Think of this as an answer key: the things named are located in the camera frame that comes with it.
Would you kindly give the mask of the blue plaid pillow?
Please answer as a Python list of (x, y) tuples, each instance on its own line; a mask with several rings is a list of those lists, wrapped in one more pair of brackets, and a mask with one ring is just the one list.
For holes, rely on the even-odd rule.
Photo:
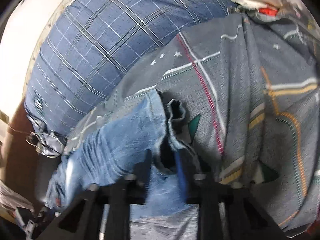
[(26, 112), (46, 132), (67, 135), (144, 54), (233, 6), (231, 0), (74, 0), (40, 47)]

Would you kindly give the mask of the grey patterned bedsheet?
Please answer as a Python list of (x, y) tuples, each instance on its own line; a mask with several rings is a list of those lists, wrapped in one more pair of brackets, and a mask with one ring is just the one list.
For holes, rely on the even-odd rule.
[[(69, 138), (73, 153), (105, 124), (129, 114), (151, 91), (178, 100), (177, 138), (216, 182), (249, 189), (283, 230), (319, 214), (319, 44), (287, 19), (245, 14), (178, 33), (146, 55)], [(195, 239), (195, 224), (133, 220), (134, 239)]]

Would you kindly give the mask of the blue denim jeans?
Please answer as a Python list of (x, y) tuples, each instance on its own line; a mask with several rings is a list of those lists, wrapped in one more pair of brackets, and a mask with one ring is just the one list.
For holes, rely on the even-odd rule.
[(90, 134), (63, 159), (49, 181), (46, 206), (65, 209), (89, 185), (115, 183), (132, 172), (146, 153), (151, 153), (146, 204), (133, 207), (132, 219), (195, 224), (198, 208), (184, 204), (175, 164), (178, 151), (189, 157), (194, 155), (176, 136), (184, 119), (185, 109), (180, 101), (164, 103), (160, 93), (151, 90), (129, 114)]

